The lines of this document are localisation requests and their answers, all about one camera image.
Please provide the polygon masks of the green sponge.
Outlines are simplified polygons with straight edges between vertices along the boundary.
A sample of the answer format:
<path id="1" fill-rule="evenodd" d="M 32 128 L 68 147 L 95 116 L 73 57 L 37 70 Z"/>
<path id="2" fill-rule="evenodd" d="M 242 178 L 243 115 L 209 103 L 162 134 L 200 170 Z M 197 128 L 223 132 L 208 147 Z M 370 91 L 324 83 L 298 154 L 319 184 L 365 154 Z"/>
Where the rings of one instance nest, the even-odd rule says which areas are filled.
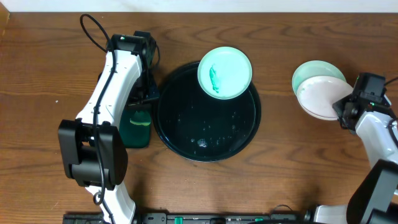
<path id="1" fill-rule="evenodd" d="M 130 123 L 136 126 L 149 126 L 152 122 L 148 111 L 135 111 L 130 118 Z"/>

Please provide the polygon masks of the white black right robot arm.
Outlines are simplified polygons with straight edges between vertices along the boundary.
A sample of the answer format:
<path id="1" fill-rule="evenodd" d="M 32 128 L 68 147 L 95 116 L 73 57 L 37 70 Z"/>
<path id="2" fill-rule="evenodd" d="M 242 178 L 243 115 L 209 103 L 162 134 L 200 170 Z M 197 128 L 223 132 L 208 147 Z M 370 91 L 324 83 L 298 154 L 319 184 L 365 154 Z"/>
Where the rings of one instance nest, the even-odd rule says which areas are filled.
<path id="1" fill-rule="evenodd" d="M 352 94 L 334 102 L 343 129 L 355 133 L 371 166 L 346 205 L 319 205 L 314 223 L 397 223 L 397 116 L 387 96 L 365 99 Z"/>

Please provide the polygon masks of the green plate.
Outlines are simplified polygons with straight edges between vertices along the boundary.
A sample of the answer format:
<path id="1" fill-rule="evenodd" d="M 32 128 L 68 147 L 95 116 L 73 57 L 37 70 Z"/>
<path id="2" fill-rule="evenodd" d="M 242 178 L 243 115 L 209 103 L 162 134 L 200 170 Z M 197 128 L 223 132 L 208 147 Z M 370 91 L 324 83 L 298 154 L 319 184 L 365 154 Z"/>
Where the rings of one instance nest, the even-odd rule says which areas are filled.
<path id="1" fill-rule="evenodd" d="M 294 71 L 292 76 L 292 89 L 294 94 L 297 94 L 297 90 L 302 82 L 316 76 L 330 76 L 346 81 L 343 73 L 333 64 L 322 60 L 311 60 L 301 64 Z"/>
<path id="2" fill-rule="evenodd" d="M 234 47 L 217 47 L 200 60 L 197 78 L 207 95 L 230 100 L 241 95 L 251 84 L 252 65 L 242 51 Z"/>

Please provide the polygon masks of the white plate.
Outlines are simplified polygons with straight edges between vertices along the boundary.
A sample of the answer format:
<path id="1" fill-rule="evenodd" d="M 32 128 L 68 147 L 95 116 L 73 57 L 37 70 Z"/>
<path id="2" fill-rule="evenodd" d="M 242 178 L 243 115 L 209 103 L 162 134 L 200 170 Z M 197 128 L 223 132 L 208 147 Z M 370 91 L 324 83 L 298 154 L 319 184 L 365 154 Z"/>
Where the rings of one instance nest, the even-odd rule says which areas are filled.
<path id="1" fill-rule="evenodd" d="M 331 76 L 311 77 L 302 82 L 296 92 L 301 107 L 311 116 L 336 121 L 337 113 L 332 105 L 351 94 L 353 87 L 345 81 Z"/>

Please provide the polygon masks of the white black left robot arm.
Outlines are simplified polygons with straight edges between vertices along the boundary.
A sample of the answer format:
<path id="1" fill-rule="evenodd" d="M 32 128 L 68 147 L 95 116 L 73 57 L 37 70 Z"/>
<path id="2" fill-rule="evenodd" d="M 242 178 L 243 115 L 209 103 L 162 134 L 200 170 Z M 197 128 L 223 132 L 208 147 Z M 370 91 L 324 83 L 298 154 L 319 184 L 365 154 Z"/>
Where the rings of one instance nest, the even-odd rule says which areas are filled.
<path id="1" fill-rule="evenodd" d="M 114 34 L 106 46 L 106 62 L 95 90 L 74 120 L 64 119 L 58 140 L 65 175 L 101 202 L 103 223 L 132 223 L 136 204 L 124 177 L 128 156 L 119 127 L 143 127 L 151 122 L 159 90 L 152 60 L 160 54 L 148 32 Z"/>

